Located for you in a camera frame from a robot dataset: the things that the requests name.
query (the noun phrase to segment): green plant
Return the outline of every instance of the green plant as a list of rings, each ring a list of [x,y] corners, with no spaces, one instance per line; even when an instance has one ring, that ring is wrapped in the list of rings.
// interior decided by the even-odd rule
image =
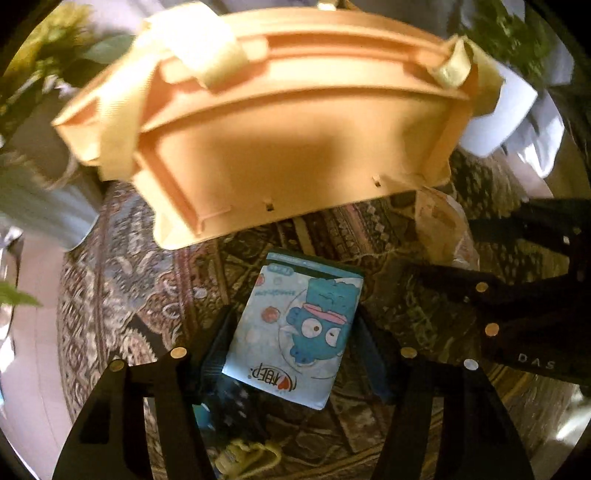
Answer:
[[[545,60],[550,40],[538,18],[523,21],[510,15],[501,0],[477,0],[473,26],[461,25],[467,35],[491,57],[514,68],[537,89],[544,86]]]
[[[132,35],[97,42],[91,13],[88,5],[64,2],[27,37],[0,77],[0,140],[7,142],[42,101],[47,80],[83,87],[129,49]]]
[[[0,281],[0,304],[8,304],[12,306],[16,305],[32,305],[34,307],[40,307],[41,303],[29,295],[18,291],[13,285],[7,281]]]

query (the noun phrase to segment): patterned rug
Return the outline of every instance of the patterned rug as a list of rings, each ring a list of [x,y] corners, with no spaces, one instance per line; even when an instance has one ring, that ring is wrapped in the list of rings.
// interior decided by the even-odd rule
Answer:
[[[512,174],[491,159],[460,152],[451,159],[452,193],[468,218],[508,213],[525,196]],[[126,184],[108,190],[98,224],[69,253],[61,279],[58,319],[64,392],[75,419],[109,361],[156,360],[207,329],[219,309],[241,312],[271,247],[306,251],[361,267],[362,302],[401,344],[430,358],[458,363],[478,358],[474,317],[423,289],[400,258],[423,260],[413,218],[414,197],[346,205],[241,231],[178,251],[152,239],[150,208]],[[481,269],[510,283],[562,273],[565,259],[527,242],[477,244]],[[481,362],[507,406],[530,455],[556,433],[573,386]],[[392,417],[369,389],[357,352],[349,345],[326,408],[309,408],[263,394],[267,430],[284,451],[265,478],[365,479],[371,476]],[[433,407],[423,478],[436,464],[442,403]],[[154,416],[146,405],[157,479],[165,478]]]

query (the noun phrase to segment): plant leaf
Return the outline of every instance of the plant leaf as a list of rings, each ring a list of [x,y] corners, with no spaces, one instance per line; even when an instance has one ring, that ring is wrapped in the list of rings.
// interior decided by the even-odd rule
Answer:
[[[472,27],[460,32],[501,63],[515,69],[534,88],[544,87],[546,58],[551,45],[541,20],[523,21],[508,13],[501,0],[477,0]]]
[[[18,291],[14,286],[12,286],[7,281],[0,281],[0,304],[8,304],[8,305],[33,305],[35,307],[40,307],[41,303],[39,301],[29,295],[28,293],[24,293]]]
[[[133,35],[115,35],[95,43],[80,58],[109,65],[120,58],[134,41]]]

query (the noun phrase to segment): yellow string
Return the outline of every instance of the yellow string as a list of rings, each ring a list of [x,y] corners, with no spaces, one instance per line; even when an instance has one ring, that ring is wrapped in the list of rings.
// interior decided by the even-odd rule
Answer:
[[[245,480],[275,468],[281,462],[281,448],[271,442],[246,444],[241,439],[230,442],[215,460],[215,466],[228,480]]]

